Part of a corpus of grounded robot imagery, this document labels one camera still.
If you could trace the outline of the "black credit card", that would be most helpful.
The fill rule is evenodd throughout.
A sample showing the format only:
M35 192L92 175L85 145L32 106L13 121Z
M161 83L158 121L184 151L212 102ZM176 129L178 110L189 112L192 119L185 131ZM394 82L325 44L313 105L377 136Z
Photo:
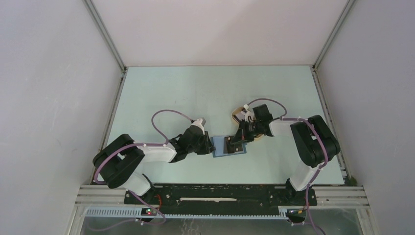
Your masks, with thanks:
M236 154L245 152L245 146L242 143L233 143L234 136L224 137L224 153Z

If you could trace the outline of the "blue leather card holder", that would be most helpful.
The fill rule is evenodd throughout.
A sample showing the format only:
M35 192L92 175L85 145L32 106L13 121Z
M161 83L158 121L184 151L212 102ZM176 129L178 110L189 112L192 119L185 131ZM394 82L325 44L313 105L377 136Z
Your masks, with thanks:
M227 137L227 136L215 136L215 137L211 138L211 142L213 143L213 145L216 148L216 150L212 153L214 158L232 156L232 155L239 155L239 154L246 154L247 153L245 143L243 144L245 146L245 152L236 153L236 154L226 154L226 153L224 153L224 137Z

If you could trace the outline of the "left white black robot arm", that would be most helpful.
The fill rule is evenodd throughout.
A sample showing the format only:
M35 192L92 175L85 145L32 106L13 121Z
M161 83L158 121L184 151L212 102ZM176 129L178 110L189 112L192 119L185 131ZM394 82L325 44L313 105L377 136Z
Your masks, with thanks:
M128 134L122 134L101 150L94 158L93 181L108 188L123 188L136 195L143 204L154 200L154 185L139 172L143 163L176 163L188 154L210 154L215 150L208 132L201 125L190 125L184 133L166 143L138 143Z

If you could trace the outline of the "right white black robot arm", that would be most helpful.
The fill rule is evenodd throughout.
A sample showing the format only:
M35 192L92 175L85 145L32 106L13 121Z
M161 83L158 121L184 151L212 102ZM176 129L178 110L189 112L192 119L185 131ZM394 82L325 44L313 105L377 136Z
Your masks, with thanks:
M266 104L253 108L244 105L232 113L238 124L232 145L246 144L262 136L275 137L286 134L292 137L300 163L287 180L285 200L292 205L304 199L304 190L311 188L318 173L340 153L340 145L320 115L309 118L273 117Z

